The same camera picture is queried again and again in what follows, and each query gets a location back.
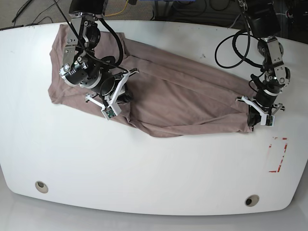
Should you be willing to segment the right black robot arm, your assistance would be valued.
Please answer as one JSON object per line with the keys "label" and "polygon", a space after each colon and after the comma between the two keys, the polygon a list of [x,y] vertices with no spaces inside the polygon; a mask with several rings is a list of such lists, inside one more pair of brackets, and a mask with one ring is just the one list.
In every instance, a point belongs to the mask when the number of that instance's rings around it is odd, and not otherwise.
{"label": "right black robot arm", "polygon": [[[119,103],[132,100],[126,82],[138,69],[126,70],[120,67],[124,58],[123,46],[119,36],[104,21],[106,0],[74,0],[70,4],[67,21],[70,31],[64,48],[63,66],[59,71],[66,84],[89,89],[85,96],[101,108],[106,119],[111,119],[121,113]],[[114,37],[119,49],[119,57],[95,57],[95,47],[98,45],[101,32],[97,21]]]}

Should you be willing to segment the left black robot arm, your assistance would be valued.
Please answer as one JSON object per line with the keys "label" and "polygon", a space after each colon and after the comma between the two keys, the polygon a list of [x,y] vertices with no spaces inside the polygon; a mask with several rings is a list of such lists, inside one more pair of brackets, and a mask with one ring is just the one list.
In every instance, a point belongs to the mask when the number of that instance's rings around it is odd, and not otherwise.
{"label": "left black robot arm", "polygon": [[252,98],[243,96],[240,101],[248,105],[247,124],[253,127],[274,126],[274,114],[278,110],[285,110],[283,104],[275,103],[277,96],[290,83],[290,70],[285,66],[282,56],[283,47],[275,35],[281,27],[271,0],[239,0],[237,1],[244,16],[247,32],[251,32],[259,41],[258,52],[264,57],[260,67],[264,80],[251,75],[257,92]]}

